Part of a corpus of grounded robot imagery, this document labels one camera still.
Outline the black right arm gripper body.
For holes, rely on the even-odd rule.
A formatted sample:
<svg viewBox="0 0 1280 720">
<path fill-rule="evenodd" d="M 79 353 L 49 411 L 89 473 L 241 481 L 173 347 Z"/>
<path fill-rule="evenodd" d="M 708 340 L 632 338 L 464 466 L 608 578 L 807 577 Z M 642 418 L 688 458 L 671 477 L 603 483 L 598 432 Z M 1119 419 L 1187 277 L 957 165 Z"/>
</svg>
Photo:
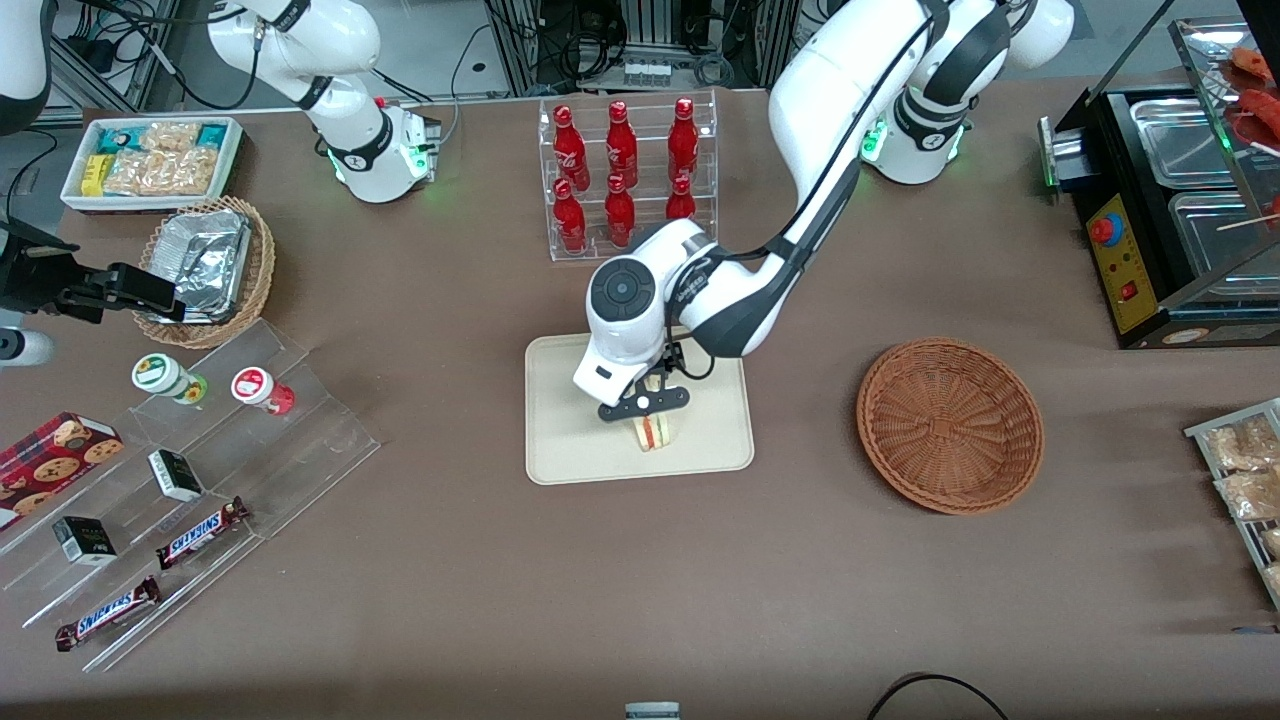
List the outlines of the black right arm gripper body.
<svg viewBox="0 0 1280 720">
<path fill-rule="evenodd" d="M 83 279 L 74 252 L 77 243 L 24 222 L 4 222 L 1 255 L 1 307 L 37 313 L 54 305 L 61 293 Z"/>
</svg>

